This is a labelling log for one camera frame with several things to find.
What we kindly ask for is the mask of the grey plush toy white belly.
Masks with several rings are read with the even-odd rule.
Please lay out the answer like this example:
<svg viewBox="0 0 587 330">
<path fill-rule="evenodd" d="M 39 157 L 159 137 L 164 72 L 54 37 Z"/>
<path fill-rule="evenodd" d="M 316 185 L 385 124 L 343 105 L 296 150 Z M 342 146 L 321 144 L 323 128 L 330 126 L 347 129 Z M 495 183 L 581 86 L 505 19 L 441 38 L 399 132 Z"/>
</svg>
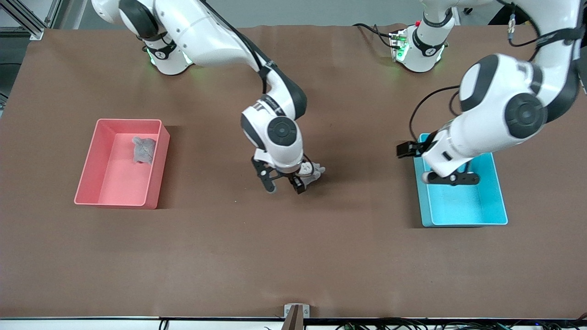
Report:
<svg viewBox="0 0 587 330">
<path fill-rule="evenodd" d="M 326 168 L 319 163 L 304 161 L 300 164 L 300 168 L 295 175 L 300 179 L 304 187 L 307 187 L 311 182 L 318 180 L 325 171 Z"/>
</svg>

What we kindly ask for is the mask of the small grey plush toy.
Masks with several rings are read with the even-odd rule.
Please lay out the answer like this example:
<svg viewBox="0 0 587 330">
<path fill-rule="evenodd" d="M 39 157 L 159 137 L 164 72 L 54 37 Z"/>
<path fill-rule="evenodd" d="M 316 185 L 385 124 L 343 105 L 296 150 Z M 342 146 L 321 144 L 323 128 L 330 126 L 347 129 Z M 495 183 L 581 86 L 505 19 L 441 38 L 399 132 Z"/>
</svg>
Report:
<svg viewBox="0 0 587 330">
<path fill-rule="evenodd" d="M 152 138 L 132 138 L 134 144 L 133 161 L 134 163 L 147 163 L 152 165 L 155 156 L 156 141 Z"/>
</svg>

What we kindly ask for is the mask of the blue plastic box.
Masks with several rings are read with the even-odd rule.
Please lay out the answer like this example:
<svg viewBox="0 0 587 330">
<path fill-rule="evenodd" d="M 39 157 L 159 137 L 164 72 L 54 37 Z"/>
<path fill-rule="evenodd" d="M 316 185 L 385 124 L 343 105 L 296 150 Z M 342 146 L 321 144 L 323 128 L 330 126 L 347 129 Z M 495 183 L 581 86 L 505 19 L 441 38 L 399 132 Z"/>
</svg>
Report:
<svg viewBox="0 0 587 330">
<path fill-rule="evenodd" d="M 508 224 L 501 186 L 492 153 L 478 156 L 459 168 L 479 176 L 476 185 L 436 185 L 423 181 L 430 166 L 414 158 L 421 221 L 424 227 L 488 227 Z"/>
</svg>

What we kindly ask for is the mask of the pink plastic box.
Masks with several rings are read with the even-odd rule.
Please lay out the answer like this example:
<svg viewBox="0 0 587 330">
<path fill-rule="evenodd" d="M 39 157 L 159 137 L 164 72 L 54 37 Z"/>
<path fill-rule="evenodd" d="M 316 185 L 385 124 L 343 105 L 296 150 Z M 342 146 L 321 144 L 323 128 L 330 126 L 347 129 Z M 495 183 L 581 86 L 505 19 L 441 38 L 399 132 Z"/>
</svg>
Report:
<svg viewBox="0 0 587 330">
<path fill-rule="evenodd" d="M 152 165 L 134 163 L 132 138 L 156 141 Z M 74 202 L 110 209 L 156 209 L 170 134 L 159 119 L 99 119 Z"/>
</svg>

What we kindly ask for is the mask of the brown table cover mat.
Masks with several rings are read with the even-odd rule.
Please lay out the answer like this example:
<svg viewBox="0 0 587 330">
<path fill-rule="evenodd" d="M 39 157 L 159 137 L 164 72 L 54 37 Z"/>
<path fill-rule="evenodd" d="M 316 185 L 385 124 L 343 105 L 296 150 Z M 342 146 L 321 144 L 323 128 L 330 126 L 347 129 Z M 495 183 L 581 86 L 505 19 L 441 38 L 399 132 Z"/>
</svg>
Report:
<svg viewBox="0 0 587 330">
<path fill-rule="evenodd" d="M 240 115 L 246 65 L 156 71 L 126 30 L 28 45 L 0 119 L 0 317 L 576 318 L 587 312 L 587 96 L 495 154 L 508 224 L 423 228 L 395 147 L 428 93 L 483 56 L 522 59 L 503 26 L 456 27 L 433 71 L 392 63 L 356 27 L 243 30 L 307 93 L 299 126 L 325 174 L 268 194 Z M 99 119 L 170 133 L 157 209 L 74 202 Z"/>
</svg>

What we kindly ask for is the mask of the metal base connector bracket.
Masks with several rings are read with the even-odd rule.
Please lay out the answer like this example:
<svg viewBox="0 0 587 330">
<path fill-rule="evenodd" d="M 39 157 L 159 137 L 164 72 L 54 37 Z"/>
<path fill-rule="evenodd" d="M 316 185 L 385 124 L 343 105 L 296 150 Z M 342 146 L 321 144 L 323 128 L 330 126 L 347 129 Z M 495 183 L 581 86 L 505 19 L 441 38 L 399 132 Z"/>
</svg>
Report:
<svg viewBox="0 0 587 330">
<path fill-rule="evenodd" d="M 394 62 L 403 62 L 409 50 L 407 28 L 388 34 L 392 59 Z"/>
</svg>

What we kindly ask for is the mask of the grey metal bracket plate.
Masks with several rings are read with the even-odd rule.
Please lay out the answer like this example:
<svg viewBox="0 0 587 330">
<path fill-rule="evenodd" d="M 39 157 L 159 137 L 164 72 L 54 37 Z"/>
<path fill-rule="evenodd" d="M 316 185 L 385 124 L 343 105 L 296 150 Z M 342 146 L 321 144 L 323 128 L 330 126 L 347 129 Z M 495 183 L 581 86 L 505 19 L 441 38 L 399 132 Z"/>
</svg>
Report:
<svg viewBox="0 0 587 330">
<path fill-rule="evenodd" d="M 298 306 L 299 314 L 303 315 L 303 318 L 310 318 L 310 305 L 304 303 L 288 303 L 285 304 L 283 307 L 283 318 L 288 316 L 288 313 L 293 309 L 295 306 Z"/>
</svg>

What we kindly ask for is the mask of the aluminium frame profile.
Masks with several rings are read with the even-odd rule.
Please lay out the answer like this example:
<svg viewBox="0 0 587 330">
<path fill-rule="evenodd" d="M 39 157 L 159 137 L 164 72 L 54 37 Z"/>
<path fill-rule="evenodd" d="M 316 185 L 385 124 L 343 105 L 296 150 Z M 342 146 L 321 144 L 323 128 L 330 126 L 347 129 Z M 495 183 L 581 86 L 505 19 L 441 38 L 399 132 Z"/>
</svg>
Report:
<svg viewBox="0 0 587 330">
<path fill-rule="evenodd" d="M 39 17 L 25 2 L 45 2 L 48 7 L 45 17 Z M 0 33 L 17 35 L 29 34 L 30 40 L 41 40 L 44 31 L 56 26 L 56 19 L 64 0 L 0 0 L 0 10 L 14 20 L 20 27 L 0 26 Z"/>
</svg>

